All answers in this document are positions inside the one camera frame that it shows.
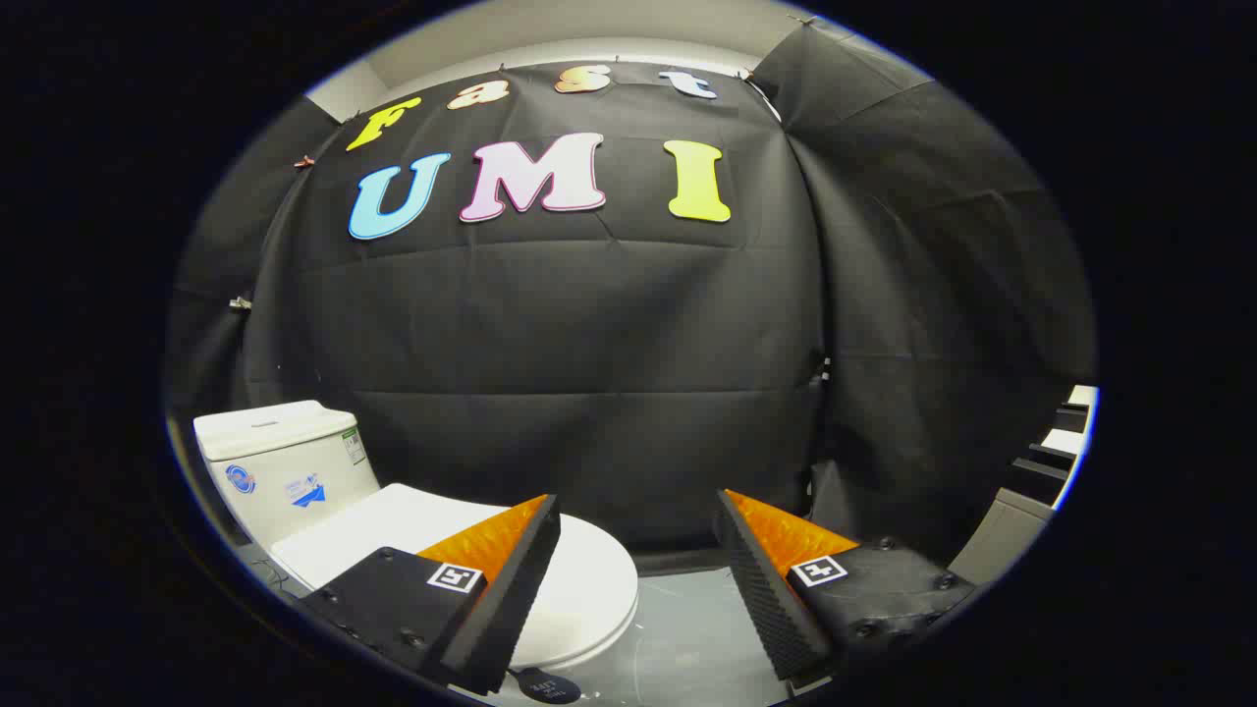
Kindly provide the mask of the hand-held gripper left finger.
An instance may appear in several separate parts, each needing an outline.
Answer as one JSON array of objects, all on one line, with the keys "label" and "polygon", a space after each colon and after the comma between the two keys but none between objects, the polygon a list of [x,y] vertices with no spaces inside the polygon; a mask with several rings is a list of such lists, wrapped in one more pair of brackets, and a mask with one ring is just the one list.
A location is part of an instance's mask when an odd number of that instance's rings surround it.
[{"label": "hand-held gripper left finger", "polygon": [[381,546],[300,598],[365,650],[441,687],[498,692],[561,541],[541,494],[419,551]]}]

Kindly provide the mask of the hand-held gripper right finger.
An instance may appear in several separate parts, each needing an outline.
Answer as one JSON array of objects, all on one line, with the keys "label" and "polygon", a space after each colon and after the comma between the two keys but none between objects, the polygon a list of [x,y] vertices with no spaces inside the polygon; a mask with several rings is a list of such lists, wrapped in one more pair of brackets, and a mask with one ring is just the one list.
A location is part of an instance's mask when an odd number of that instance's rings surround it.
[{"label": "hand-held gripper right finger", "polygon": [[716,492],[716,538],[777,679],[843,681],[920,643],[977,591],[892,537],[857,542]]}]

